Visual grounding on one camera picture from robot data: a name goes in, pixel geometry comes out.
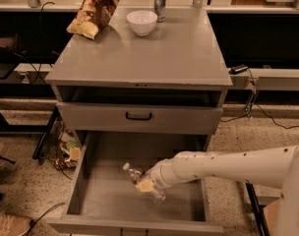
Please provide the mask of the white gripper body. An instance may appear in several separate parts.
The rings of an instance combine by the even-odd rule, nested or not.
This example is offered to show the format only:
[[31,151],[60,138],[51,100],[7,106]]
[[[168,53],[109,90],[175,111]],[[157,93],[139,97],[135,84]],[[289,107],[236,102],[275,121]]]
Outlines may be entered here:
[[171,159],[158,162],[149,170],[149,177],[159,189],[167,189],[176,184],[176,175]]

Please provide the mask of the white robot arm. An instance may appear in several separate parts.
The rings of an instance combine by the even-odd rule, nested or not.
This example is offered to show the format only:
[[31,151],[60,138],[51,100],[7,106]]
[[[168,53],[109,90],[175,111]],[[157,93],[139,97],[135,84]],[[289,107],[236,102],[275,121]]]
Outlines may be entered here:
[[273,236],[299,236],[299,146],[226,154],[181,151],[159,161],[137,182],[136,188],[147,193],[208,177],[279,189]]

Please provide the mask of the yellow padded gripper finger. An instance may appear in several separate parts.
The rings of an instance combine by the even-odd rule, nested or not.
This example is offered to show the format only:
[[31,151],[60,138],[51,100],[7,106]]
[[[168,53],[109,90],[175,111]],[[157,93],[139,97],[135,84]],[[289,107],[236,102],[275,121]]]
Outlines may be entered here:
[[150,178],[146,177],[136,184],[136,188],[141,193],[149,193],[153,191],[154,183]]

